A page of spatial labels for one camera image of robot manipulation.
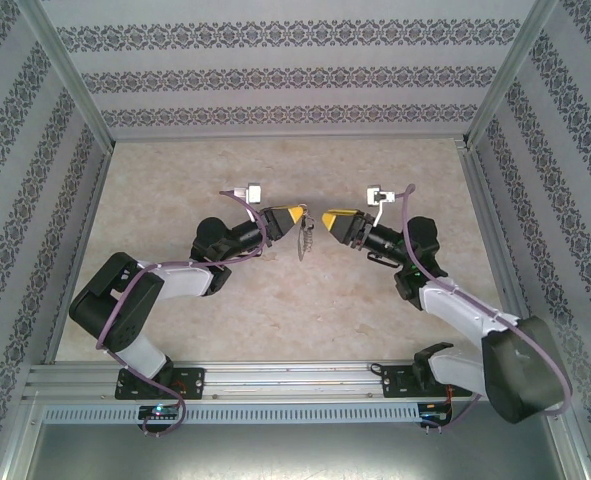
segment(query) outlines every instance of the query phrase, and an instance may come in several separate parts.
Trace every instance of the marble-patterned floor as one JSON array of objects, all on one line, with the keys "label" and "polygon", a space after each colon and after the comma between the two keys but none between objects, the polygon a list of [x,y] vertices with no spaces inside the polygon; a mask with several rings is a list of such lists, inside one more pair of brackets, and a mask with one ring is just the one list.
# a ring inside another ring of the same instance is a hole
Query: marble-patterned floor
[{"label": "marble-patterned floor", "polygon": [[[414,182],[411,215],[437,222],[437,259],[469,291],[499,305],[455,145],[450,140],[292,139],[118,143],[77,290],[106,259],[186,259],[198,223],[229,226],[246,212],[219,190],[262,185],[262,204],[308,204],[317,219],[313,251],[297,258],[297,231],[261,258],[232,266],[207,298],[158,302],[144,328],[174,360],[271,361],[410,359],[433,343],[463,337],[405,303],[394,270],[340,245],[321,215],[366,206],[366,187],[402,191]],[[398,229],[401,204],[382,223]],[[57,360],[106,360],[95,340],[67,322]]]}]

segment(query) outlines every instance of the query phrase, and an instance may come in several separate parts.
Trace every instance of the patterned wallpaper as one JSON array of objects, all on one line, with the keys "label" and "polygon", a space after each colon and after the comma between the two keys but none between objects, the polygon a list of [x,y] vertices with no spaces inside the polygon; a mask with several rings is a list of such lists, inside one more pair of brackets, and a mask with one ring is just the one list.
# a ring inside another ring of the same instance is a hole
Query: patterned wallpaper
[{"label": "patterned wallpaper", "polygon": [[522,292],[557,333],[591,454],[591,0],[557,5],[477,149]]},{"label": "patterned wallpaper", "polygon": [[43,3],[116,139],[462,134],[533,0],[149,3]]},{"label": "patterned wallpaper", "polygon": [[15,3],[0,0],[0,452],[108,156]]}]

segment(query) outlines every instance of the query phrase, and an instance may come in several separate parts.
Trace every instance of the purple cable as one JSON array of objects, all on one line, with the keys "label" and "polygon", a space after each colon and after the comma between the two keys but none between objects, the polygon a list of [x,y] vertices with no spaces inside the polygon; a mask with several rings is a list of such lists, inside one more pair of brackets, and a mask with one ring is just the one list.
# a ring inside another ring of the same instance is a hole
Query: purple cable
[{"label": "purple cable", "polygon": [[[499,323],[504,325],[511,332],[513,332],[515,335],[520,337],[533,350],[535,350],[535,352],[537,352],[537,354],[540,357],[542,357],[542,359],[551,368],[551,370],[553,371],[553,373],[555,374],[555,376],[559,380],[560,384],[562,385],[562,389],[564,390],[564,402],[562,403],[562,406],[556,410],[544,411],[544,414],[549,415],[549,416],[553,416],[553,415],[560,415],[560,414],[564,413],[566,410],[568,410],[568,408],[570,407],[570,404],[571,404],[571,387],[568,384],[568,380],[566,380],[564,373],[559,368],[559,366],[557,366],[557,364],[550,357],[550,355],[548,353],[546,353],[546,351],[542,347],[540,347],[537,344],[537,342],[535,342],[535,340],[533,340],[531,337],[526,335],[524,332],[522,332],[520,329],[518,329],[511,322],[509,322],[508,320],[506,320],[505,318],[503,318],[501,315],[497,314],[496,312],[493,312],[492,310],[487,308],[484,304],[480,303],[472,295],[462,292],[461,290],[453,287],[452,285],[448,285],[448,284],[438,280],[433,275],[431,275],[428,272],[428,270],[426,270],[424,268],[424,266],[419,262],[419,260],[415,256],[415,252],[413,252],[413,248],[411,247],[411,238],[410,238],[410,234],[408,233],[408,199],[414,191],[415,191],[415,185],[411,183],[406,187],[406,190],[404,191],[404,193],[400,193],[400,194],[395,195],[396,198],[399,198],[399,197],[402,198],[402,233],[404,234],[404,243],[407,245],[406,251],[408,252],[408,256],[410,257],[412,262],[415,264],[417,269],[420,272],[422,272],[428,279],[435,282],[437,285],[439,285],[441,288],[443,288],[447,292],[450,292],[453,295],[457,295],[458,297],[463,299],[465,302],[468,302],[470,305],[472,305],[473,307],[482,311],[484,314],[488,315],[489,317],[493,318],[494,320],[497,320]],[[452,423],[456,423],[457,421],[459,421],[460,417],[462,417],[464,414],[468,414],[468,412],[470,411],[470,408],[473,405],[475,405],[475,403],[477,403],[478,400],[479,400],[479,398],[475,398],[473,400],[473,402]]]},{"label": "purple cable", "polygon": [[[241,198],[237,198],[233,191],[219,192],[219,194],[224,195],[229,198],[232,198],[233,200],[235,200],[236,202],[238,202],[239,204],[244,206],[244,208],[246,208],[249,212],[251,212],[253,217],[255,217],[255,221],[257,223],[257,226],[259,227],[259,230],[262,234],[262,241],[257,246],[257,248],[255,250],[253,250],[251,253],[249,253],[248,255],[245,255],[244,257],[231,258],[228,260],[222,260],[221,262],[201,262],[200,263],[200,262],[188,262],[188,261],[174,261],[174,262],[163,262],[163,263],[151,264],[151,265],[148,265],[147,267],[144,267],[139,272],[137,272],[137,274],[133,277],[133,279],[128,283],[128,286],[124,289],[124,292],[122,293],[120,299],[117,301],[117,303],[115,304],[115,307],[113,308],[113,311],[109,315],[108,320],[106,320],[106,324],[104,325],[104,328],[102,329],[101,333],[99,334],[99,337],[97,339],[97,343],[95,344],[95,348],[97,350],[106,351],[120,365],[122,365],[124,368],[128,369],[129,372],[131,372],[133,375],[135,375],[140,380],[143,380],[144,382],[148,383],[149,385],[159,388],[160,390],[177,398],[178,404],[181,408],[181,414],[180,414],[178,421],[175,422],[170,427],[168,427],[166,430],[164,430],[162,432],[155,433],[156,437],[166,435],[166,434],[172,432],[173,430],[179,428],[179,426],[184,422],[184,419],[186,418],[186,402],[184,401],[182,396],[179,393],[177,393],[176,391],[151,380],[150,378],[146,377],[145,375],[138,372],[134,368],[130,367],[119,356],[117,356],[115,353],[106,349],[104,347],[104,341],[106,340],[106,337],[108,336],[108,332],[110,332],[111,328],[113,327],[113,324],[115,323],[115,319],[117,318],[119,311],[122,309],[122,307],[124,306],[124,303],[126,302],[126,299],[130,295],[130,293],[133,291],[133,288],[135,288],[135,285],[137,284],[137,282],[139,282],[139,280],[146,273],[150,272],[151,270],[155,270],[157,268],[163,268],[163,267],[221,267],[224,265],[232,265],[234,263],[245,262],[246,260],[250,260],[251,258],[259,255],[262,252],[262,249],[266,245],[266,241],[268,239],[268,234],[266,232],[266,225],[264,224],[264,220],[262,220],[262,217],[260,217],[259,213],[257,213],[255,211],[255,209],[253,209],[253,207],[251,207],[248,203],[246,203]],[[144,430],[145,435],[149,435],[151,433],[146,429],[146,424],[150,418],[151,417],[147,417],[144,420],[144,423],[142,424],[142,430]]]}]

